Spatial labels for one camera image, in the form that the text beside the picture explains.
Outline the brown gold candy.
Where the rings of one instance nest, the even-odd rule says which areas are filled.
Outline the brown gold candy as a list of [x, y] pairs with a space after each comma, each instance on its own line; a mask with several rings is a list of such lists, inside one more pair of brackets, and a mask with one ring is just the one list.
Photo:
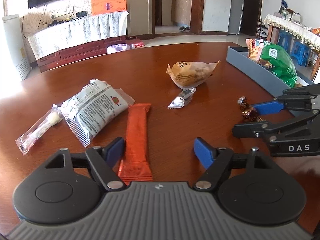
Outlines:
[[259, 116], [257, 110], [247, 103], [245, 96], [238, 99], [238, 105], [244, 122], [265, 122], [265, 119]]

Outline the green chip bag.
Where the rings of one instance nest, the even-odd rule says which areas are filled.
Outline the green chip bag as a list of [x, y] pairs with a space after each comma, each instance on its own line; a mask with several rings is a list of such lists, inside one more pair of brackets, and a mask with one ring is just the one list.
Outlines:
[[261, 51], [259, 62], [262, 67], [281, 79], [290, 88], [296, 86], [298, 78], [296, 68], [283, 47], [273, 43], [265, 46]]

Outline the orange red snack bar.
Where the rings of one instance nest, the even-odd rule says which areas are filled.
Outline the orange red snack bar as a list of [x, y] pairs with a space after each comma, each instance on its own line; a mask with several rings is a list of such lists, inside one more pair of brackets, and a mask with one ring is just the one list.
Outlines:
[[129, 185], [133, 181], [152, 181], [148, 162], [147, 116], [150, 103], [137, 103], [129, 107], [125, 153], [118, 170], [118, 177]]

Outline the white printed snack packet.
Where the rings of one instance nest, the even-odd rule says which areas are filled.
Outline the white printed snack packet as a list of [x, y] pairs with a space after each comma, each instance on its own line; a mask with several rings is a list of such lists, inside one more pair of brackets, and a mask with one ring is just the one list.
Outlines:
[[87, 147], [109, 122], [134, 103], [122, 89], [92, 79], [59, 109], [73, 134]]

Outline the blue plastic stool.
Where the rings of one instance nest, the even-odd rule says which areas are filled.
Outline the blue plastic stool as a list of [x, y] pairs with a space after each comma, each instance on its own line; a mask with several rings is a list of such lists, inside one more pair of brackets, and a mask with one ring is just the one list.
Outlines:
[[297, 60], [298, 65], [306, 67], [308, 65], [310, 48], [299, 41], [295, 41], [290, 56]]
[[281, 46], [286, 52], [290, 53], [290, 46], [292, 41], [292, 35], [289, 32], [281, 30], [278, 35], [277, 45]]

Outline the green red snack bag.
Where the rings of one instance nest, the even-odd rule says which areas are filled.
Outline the green red snack bag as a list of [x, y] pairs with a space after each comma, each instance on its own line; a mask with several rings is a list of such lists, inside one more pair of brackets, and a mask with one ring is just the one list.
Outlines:
[[247, 38], [246, 45], [248, 48], [248, 58], [255, 63], [261, 65], [265, 69], [270, 69], [273, 67], [268, 61], [261, 59], [261, 54], [263, 49], [270, 45], [270, 42], [264, 41], [262, 38]]

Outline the grey white tray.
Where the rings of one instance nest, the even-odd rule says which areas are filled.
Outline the grey white tray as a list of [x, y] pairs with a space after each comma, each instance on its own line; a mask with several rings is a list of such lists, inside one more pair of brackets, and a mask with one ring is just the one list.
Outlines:
[[263, 87], [272, 96], [280, 96], [283, 91], [290, 87], [281, 79], [263, 68], [261, 65], [250, 60], [248, 57], [248, 48], [228, 47], [226, 61], [235, 68], [250, 77], [259, 86]]

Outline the small silver candy packet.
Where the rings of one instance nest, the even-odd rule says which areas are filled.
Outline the small silver candy packet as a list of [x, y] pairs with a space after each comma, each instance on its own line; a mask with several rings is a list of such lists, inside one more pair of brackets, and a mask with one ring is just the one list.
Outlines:
[[196, 92], [196, 87], [183, 89], [174, 100], [167, 106], [167, 109], [180, 109], [185, 107], [191, 102], [194, 93]]

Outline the dining table with lace cloth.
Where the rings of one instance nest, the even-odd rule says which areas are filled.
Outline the dining table with lace cloth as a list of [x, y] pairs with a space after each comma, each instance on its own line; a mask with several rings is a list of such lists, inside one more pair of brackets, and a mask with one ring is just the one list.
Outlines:
[[278, 39], [279, 31], [276, 31], [276, 29], [284, 30], [297, 38], [300, 42], [308, 45], [308, 47], [318, 55], [315, 67], [311, 74], [311, 81], [319, 83], [319, 36], [294, 22], [270, 14], [265, 17], [263, 24], [268, 26], [267, 41], [272, 42], [273, 37], [274, 40]]

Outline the clear wrapped white candy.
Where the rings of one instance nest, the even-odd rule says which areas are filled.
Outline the clear wrapped white candy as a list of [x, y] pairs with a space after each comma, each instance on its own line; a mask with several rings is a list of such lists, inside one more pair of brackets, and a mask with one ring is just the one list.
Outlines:
[[25, 156], [37, 140], [40, 139], [50, 129], [63, 119], [57, 105], [53, 105], [52, 108], [40, 118], [31, 128], [29, 128], [23, 135], [15, 140], [18, 149], [22, 155]]

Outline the tan bread package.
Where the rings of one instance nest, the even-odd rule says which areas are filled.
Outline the tan bread package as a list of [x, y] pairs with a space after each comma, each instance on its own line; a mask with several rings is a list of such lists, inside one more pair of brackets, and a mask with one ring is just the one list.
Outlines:
[[167, 66], [166, 73], [180, 89], [194, 88], [204, 83], [219, 65], [204, 62], [177, 62], [172, 67]]

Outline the purple white bottle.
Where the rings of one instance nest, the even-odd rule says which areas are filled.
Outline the purple white bottle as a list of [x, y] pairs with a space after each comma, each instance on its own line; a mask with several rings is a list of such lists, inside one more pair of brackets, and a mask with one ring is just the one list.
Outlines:
[[111, 46], [107, 47], [107, 53], [113, 54], [113, 53], [131, 50], [131, 49], [135, 49], [134, 44], [125, 44], [125, 43], [115, 44], [115, 45], [111, 45]]

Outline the silver refrigerator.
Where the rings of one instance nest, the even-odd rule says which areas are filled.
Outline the silver refrigerator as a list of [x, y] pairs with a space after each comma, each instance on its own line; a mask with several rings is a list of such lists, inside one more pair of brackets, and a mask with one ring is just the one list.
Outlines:
[[231, 10], [229, 17], [228, 33], [239, 35], [242, 23], [244, 0], [231, 0]]

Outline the tv stand with white cloth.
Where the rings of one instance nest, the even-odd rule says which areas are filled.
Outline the tv stand with white cloth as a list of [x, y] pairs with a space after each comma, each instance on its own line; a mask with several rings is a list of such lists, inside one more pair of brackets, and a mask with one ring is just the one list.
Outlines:
[[41, 72], [107, 53], [125, 42], [127, 11], [85, 16], [44, 28], [28, 37]]

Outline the kitchen cabinet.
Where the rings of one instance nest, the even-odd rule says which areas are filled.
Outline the kitchen cabinet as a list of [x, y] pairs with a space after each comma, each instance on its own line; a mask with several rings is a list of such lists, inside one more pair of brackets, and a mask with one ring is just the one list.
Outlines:
[[171, 0], [171, 21], [174, 25], [189, 26], [192, 0]]

